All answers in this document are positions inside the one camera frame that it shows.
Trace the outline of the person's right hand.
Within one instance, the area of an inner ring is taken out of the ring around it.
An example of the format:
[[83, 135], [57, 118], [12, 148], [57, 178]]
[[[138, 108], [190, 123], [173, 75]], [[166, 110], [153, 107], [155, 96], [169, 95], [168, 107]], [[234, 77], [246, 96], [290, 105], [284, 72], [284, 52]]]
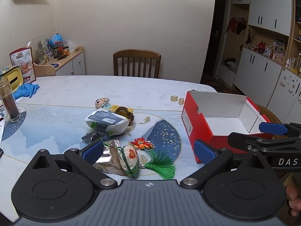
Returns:
[[298, 217], [301, 210], [301, 201], [298, 197], [298, 189], [293, 186], [286, 186], [287, 204], [289, 207], [289, 214], [292, 217]]

